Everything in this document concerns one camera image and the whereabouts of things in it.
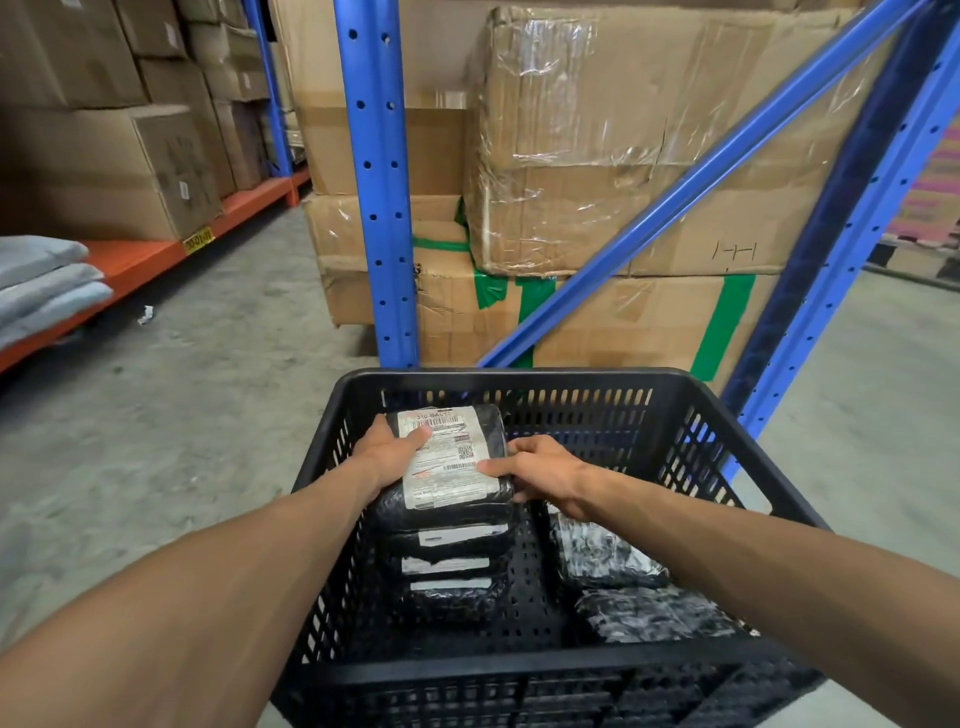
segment yellow shelf label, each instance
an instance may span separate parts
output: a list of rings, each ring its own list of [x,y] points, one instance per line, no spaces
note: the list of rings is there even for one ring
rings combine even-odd
[[[209,227],[202,228],[184,240],[183,247],[186,248],[186,254],[190,255],[197,252],[204,245],[209,245],[214,240],[213,231]]]

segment orange shelf beam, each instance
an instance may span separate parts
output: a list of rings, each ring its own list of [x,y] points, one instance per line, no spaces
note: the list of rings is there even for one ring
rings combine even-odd
[[[299,187],[309,179],[310,173],[304,168],[294,173],[293,177],[271,178],[254,189],[236,192],[225,198],[224,214],[210,223],[213,238],[221,237],[242,225],[280,198],[286,198],[289,206],[297,206],[300,203]],[[86,262],[103,271],[104,283],[113,289],[113,296],[105,303],[91,306],[52,328],[2,350],[0,372],[8,370],[30,354],[50,346],[111,303],[129,296],[189,255],[183,243],[177,241],[91,240],[84,244],[90,250],[90,257]]]

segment warehouse shelf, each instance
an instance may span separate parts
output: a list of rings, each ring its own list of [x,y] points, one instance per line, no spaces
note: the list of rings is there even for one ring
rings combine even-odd
[[[396,0],[334,0],[381,364],[419,364]],[[760,102],[478,366],[508,366],[832,82],[898,33],[733,376],[755,436],[843,301],[960,106],[960,3],[877,0]],[[725,475],[732,477],[731,462]]]
[[[299,188],[310,179],[306,168],[293,177],[274,177],[258,187],[236,192],[224,199],[224,213],[209,226],[186,240],[149,242],[141,240],[91,240],[87,263],[104,274],[104,283],[113,289],[105,303],[81,311],[54,327],[34,334],[0,351],[0,372],[8,370],[30,354],[50,346],[74,328],[89,321],[112,303],[129,296],[137,288],[170,270],[188,256],[205,248],[228,232],[240,227],[258,212],[284,199],[288,206],[300,203]]]

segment gray folded fabric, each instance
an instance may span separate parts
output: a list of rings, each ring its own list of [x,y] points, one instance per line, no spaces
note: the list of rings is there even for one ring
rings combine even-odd
[[[49,273],[68,263],[86,260],[90,251],[76,240],[40,235],[0,237],[0,288]]]
[[[70,263],[35,279],[0,288],[0,328],[33,313],[61,293],[103,277],[104,274],[92,265]]]
[[[0,328],[0,349],[55,326],[85,308],[103,303],[112,295],[113,289],[100,281],[84,283],[79,288],[61,293],[33,313]]]

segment hand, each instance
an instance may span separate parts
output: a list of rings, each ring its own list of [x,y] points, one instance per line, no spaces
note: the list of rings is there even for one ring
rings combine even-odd
[[[375,490],[370,501],[382,488],[403,477],[414,453],[426,445],[431,434],[430,428],[424,425],[406,437],[395,437],[384,415],[373,418],[370,429],[353,446],[353,456],[350,458],[362,460],[372,468]]]
[[[492,477],[513,475],[517,503],[545,498],[570,518],[588,520],[581,498],[587,463],[549,435],[518,438],[507,445],[507,451],[510,457],[483,460],[477,470]]]

